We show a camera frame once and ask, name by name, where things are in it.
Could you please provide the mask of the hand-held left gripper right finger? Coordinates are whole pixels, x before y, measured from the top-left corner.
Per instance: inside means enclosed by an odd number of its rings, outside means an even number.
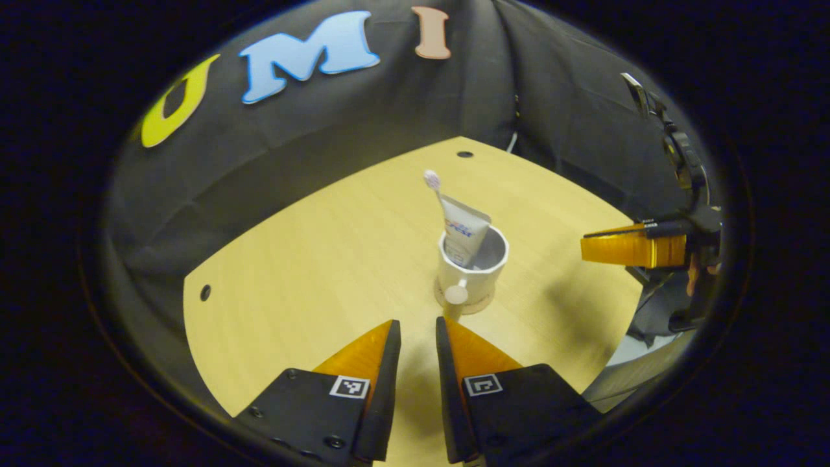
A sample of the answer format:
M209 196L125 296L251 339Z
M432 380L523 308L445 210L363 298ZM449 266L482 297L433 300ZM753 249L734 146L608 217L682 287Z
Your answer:
M451 464L530 464L602 414L548 364L525 366L457 321L436 319Z

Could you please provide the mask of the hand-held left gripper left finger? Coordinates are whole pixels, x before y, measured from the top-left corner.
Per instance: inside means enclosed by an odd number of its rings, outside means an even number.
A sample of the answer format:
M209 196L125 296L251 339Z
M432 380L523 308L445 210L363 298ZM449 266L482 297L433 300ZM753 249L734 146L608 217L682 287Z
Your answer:
M312 464L383 462L401 346L400 323L386 321L314 370L283 370L236 419Z

